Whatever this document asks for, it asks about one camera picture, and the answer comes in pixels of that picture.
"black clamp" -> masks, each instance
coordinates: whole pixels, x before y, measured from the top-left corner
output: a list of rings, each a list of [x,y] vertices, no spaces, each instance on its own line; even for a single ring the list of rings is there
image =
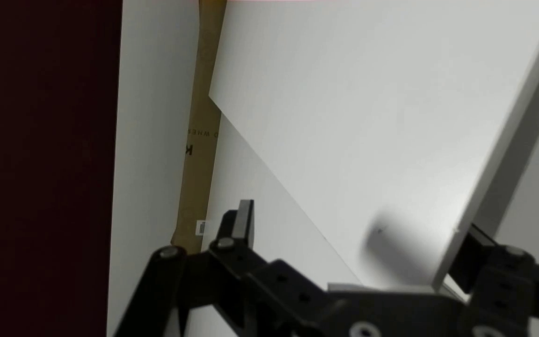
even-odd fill
[[[118,337],[184,334],[189,310],[214,304],[242,337],[524,337],[539,318],[539,263],[476,226],[451,267],[470,303],[438,293],[324,291],[253,245],[253,200],[227,211],[210,250],[154,252]]]

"white wall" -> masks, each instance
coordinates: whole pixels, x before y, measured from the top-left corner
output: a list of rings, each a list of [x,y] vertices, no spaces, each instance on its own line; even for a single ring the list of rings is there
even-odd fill
[[[178,215],[199,10],[193,0],[124,0],[107,333]]]

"screw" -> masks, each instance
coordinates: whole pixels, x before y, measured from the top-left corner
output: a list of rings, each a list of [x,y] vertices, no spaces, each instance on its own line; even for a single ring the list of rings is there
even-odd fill
[[[350,325],[348,337],[382,337],[382,333],[375,323],[356,321]]]
[[[219,248],[231,248],[231,246],[234,246],[234,239],[232,239],[232,237],[221,237],[221,239],[217,241],[217,246],[219,246]]]
[[[474,337],[506,337],[506,333],[494,329],[493,325],[474,325]]]
[[[171,246],[161,248],[161,250],[159,250],[159,256],[161,256],[161,258],[172,258],[172,256],[176,256],[178,252],[180,252],[180,250],[171,245]]]

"white panel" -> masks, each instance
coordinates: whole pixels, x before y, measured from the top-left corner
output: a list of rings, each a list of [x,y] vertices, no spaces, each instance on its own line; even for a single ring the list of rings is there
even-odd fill
[[[539,0],[231,1],[212,95],[365,284],[431,284],[537,78]]]
[[[107,334],[172,237],[197,35],[193,0],[124,0]]]

